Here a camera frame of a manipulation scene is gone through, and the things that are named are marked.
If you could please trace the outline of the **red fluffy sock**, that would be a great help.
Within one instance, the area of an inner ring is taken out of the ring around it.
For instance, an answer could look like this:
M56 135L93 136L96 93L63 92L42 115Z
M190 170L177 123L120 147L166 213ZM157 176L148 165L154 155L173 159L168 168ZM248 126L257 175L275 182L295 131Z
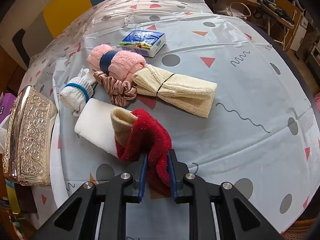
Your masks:
M111 111L117 158L132 163L148 155L146 180L150 189L170 197L168 150L172 148L167 130L142 108L129 111L117 107Z

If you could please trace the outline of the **pink towel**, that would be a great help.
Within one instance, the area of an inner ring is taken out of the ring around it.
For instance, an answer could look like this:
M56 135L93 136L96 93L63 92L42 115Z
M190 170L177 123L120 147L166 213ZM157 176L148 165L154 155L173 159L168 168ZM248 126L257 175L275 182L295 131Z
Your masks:
M115 50L108 44L96 46L88 55L87 61L95 71L102 71L116 80L132 82L132 76L143 69L146 60L142 55L131 51Z

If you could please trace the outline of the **blue tissue pack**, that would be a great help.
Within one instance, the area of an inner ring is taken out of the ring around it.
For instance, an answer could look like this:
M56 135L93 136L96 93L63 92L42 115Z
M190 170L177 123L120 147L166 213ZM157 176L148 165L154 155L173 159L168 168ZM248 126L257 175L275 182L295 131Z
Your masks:
M150 30L134 30L123 38L119 45L122 50L154 58L166 41L164 33Z

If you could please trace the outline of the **beige mesh cloth bundle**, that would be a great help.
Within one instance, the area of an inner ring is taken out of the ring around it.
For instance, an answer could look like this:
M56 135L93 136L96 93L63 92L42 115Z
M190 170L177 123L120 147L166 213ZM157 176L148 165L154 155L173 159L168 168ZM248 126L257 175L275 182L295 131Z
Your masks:
M146 64L132 76L140 95L157 97L201 118L207 118L217 84L195 77L175 74Z

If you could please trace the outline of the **brown satin scrunchie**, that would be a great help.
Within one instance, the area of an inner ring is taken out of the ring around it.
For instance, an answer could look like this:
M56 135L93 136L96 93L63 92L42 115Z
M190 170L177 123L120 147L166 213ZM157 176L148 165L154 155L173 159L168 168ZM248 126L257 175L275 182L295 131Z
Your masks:
M94 72L93 76L98 83L103 85L113 105L125 107L136 99L137 89L131 82L117 80L102 71Z

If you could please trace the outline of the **patterned white tablecloth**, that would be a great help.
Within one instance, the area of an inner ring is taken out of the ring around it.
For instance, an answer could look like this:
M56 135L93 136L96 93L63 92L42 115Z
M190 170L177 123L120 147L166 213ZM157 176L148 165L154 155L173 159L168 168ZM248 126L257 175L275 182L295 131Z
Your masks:
M52 137L53 207L82 183L124 171L117 158L110 97L102 84L79 117L60 95L89 67L96 46L118 47L132 31L167 41L134 75L143 109L169 133L179 161L211 183L229 181L283 232L319 187L319 127L299 81L266 38L204 0L106 0L86 10L31 59L23 85L59 113Z

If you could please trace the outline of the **white knit glove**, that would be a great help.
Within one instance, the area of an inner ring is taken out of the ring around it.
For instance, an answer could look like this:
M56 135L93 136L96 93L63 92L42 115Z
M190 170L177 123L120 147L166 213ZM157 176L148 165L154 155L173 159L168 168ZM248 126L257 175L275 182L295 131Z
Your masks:
M96 79L93 74L93 70L81 68L79 74L70 79L60 92L60 101L71 110L73 116L80 116L86 103L94 94L93 85Z

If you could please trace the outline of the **ornate gold tissue box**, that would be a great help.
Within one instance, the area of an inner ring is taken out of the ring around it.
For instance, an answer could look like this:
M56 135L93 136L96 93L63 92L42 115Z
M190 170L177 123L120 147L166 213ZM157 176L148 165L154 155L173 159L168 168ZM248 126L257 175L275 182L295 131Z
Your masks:
M50 147L57 116L54 103L33 86L13 102L2 157L4 177L24 186L50 185Z

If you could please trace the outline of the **purple cardboard box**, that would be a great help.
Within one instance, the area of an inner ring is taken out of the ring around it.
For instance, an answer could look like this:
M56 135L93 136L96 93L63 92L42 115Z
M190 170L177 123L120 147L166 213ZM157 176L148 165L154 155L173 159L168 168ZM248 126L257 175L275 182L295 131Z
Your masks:
M16 96L11 93L1 94L0 99L0 122L2 122L11 112L11 108L13 105Z

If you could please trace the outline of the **blue folding chair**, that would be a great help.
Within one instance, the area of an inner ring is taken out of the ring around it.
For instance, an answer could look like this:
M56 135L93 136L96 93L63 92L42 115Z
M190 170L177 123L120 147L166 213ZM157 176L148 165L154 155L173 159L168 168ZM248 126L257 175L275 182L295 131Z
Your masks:
M276 5L276 0L257 0L261 5L261 8L265 13L268 14L269 18L267 18L267 34L270 35L271 17L278 21L284 27L284 36L281 41L275 40L278 44L282 45L283 50L286 50L285 40L290 30L294 29L294 21L293 17L296 15L296 11L293 13L293 16L290 17L288 13L281 9L278 5Z

